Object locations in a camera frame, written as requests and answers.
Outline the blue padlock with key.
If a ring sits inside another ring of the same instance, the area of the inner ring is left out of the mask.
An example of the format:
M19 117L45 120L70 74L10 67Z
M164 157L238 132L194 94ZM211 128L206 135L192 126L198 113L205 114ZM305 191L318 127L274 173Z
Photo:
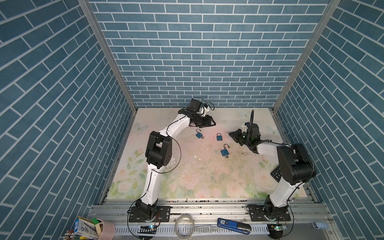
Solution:
M223 136L221 133L217 133L217 141L222 141L223 140Z

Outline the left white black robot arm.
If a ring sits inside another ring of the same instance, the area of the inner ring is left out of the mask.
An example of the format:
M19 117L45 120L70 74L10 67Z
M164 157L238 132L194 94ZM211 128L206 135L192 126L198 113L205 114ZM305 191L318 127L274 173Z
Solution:
M161 175L168 174L178 167L165 170L173 156L173 142L185 128L198 129L216 125L213 117L208 115L214 111L215 105L204 99L191 99L189 105L178 111L176 118L163 130L153 131L149 135L145 157L147 158L147 178L142 196L133 202L128 214L136 216L140 222L151 222L159 214L157 204L161 185Z

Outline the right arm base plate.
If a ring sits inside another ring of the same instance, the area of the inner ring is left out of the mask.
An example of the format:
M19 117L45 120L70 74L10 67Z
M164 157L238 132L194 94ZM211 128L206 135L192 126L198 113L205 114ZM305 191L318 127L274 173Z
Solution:
M279 220L289 222L291 216L288 207L276 208L273 205L247 205L248 211L252 222L276 222Z

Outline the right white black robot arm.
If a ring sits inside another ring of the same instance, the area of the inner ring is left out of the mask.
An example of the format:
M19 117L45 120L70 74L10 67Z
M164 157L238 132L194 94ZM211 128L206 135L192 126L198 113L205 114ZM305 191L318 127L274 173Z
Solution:
M277 187L266 197L263 206L247 206L251 217L257 221L276 221L281 216L288 216L294 193L316 175L315 165L305 146L301 143L289 145L262 140L259 126L251 122L245 123L243 129L230 132L229 136L241 146L247 146L251 152L272 157L279 162L281 177Z

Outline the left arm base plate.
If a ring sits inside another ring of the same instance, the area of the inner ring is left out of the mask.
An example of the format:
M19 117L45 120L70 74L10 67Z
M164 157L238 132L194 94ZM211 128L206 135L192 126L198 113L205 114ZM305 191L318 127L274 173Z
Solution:
M157 206L148 209L133 206L127 213L129 214L128 220L130 223L153 222L155 219L161 223L167 223L170 220L171 207Z

